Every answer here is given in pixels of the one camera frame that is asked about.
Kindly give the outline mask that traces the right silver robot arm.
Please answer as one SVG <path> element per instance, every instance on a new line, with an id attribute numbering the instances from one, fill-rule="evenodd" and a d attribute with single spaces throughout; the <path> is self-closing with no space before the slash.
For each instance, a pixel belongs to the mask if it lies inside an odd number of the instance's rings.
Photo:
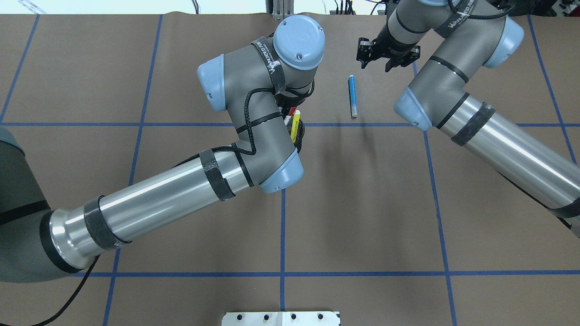
<path id="1" fill-rule="evenodd" d="M 479 99 L 471 79 L 502 65 L 521 45 L 524 30 L 486 0 L 401 0 L 373 39 L 357 41 L 361 68 L 385 58 L 385 71 L 407 67 L 433 32 L 442 41 L 394 105 L 422 131 L 441 130 L 579 235 L 579 166 Z"/>

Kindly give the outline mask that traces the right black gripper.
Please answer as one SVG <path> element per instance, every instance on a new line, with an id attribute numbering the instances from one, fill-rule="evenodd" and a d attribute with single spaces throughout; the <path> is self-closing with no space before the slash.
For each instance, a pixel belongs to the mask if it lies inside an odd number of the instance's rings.
<path id="1" fill-rule="evenodd" d="M 359 38 L 357 41 L 356 60 L 365 69 L 369 62 L 379 58 L 390 58 L 385 64 L 385 72 L 392 68 L 407 67 L 421 57 L 419 33 L 411 33 L 406 29 L 391 29 L 385 25 L 375 41 Z"/>

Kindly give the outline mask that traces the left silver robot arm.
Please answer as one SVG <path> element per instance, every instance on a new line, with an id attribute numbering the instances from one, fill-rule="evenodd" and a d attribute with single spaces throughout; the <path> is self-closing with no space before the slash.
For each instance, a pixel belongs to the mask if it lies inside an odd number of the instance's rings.
<path id="1" fill-rule="evenodd" d="M 66 277 L 103 252 L 246 188 L 274 193 L 296 184 L 303 165 L 281 109 L 311 95 L 324 48 L 323 27 L 297 14 L 269 37 L 201 64 L 197 75 L 209 104 L 228 113 L 238 141 L 75 209 L 50 208 L 23 149 L 2 127 L 1 281 Z"/>

